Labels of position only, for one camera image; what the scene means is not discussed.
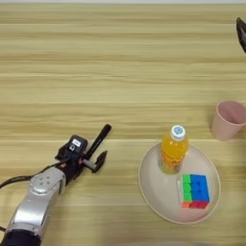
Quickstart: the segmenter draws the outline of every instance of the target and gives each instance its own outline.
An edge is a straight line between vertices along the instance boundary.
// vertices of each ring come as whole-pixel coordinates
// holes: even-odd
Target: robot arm
[[[45,168],[30,180],[28,192],[17,207],[1,246],[41,244],[52,208],[64,188],[81,174],[84,167],[95,173],[104,164],[107,152],[102,153],[95,163],[89,159],[110,130],[111,126],[106,125],[86,154],[87,141],[72,136],[56,156],[61,162]]]

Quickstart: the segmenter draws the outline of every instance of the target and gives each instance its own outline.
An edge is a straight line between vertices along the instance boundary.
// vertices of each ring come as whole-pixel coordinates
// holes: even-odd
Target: black cable
[[[6,228],[0,226],[0,231],[1,232],[4,232],[5,230],[6,230]]]
[[[42,169],[42,170],[41,170],[40,172],[38,172],[37,174],[43,173],[44,171],[46,171],[46,170],[47,170],[48,168],[50,168],[50,167],[62,165],[62,164],[66,163],[66,162],[69,161],[69,160],[70,160],[70,158],[67,158],[67,159],[61,160],[61,161],[59,161],[59,162],[57,162],[57,163],[55,163],[55,164],[47,165],[44,169]]]
[[[0,184],[0,188],[6,186],[6,185],[10,185],[12,183],[16,183],[16,182],[23,182],[23,181],[30,181],[32,179],[33,176],[17,176],[17,177],[13,177],[10,178],[6,181],[4,181],[3,183]]]

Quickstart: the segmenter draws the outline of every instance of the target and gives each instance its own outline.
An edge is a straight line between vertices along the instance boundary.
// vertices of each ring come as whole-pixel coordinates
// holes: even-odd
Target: pink cup
[[[211,131],[215,138],[228,140],[246,125],[246,108],[236,101],[223,101],[217,105]]]

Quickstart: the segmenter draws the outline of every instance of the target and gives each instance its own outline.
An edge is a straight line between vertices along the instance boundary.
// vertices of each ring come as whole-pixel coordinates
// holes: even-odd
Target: bottle label
[[[170,171],[179,172],[181,170],[182,161],[185,156],[182,156],[179,159],[174,159],[169,155],[167,155],[166,153],[161,152],[161,157],[162,157],[163,165],[166,169]]]

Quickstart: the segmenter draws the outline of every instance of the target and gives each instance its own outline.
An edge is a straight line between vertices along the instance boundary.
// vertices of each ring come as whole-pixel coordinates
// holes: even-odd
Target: green cube face
[[[183,174],[183,184],[191,184],[191,179],[189,174]]]
[[[184,202],[192,202],[192,195],[191,192],[184,192]]]
[[[191,179],[189,174],[183,174],[183,197],[185,203],[192,202],[192,194],[191,194]]]
[[[183,191],[185,193],[191,192],[191,185],[190,184],[183,183]]]

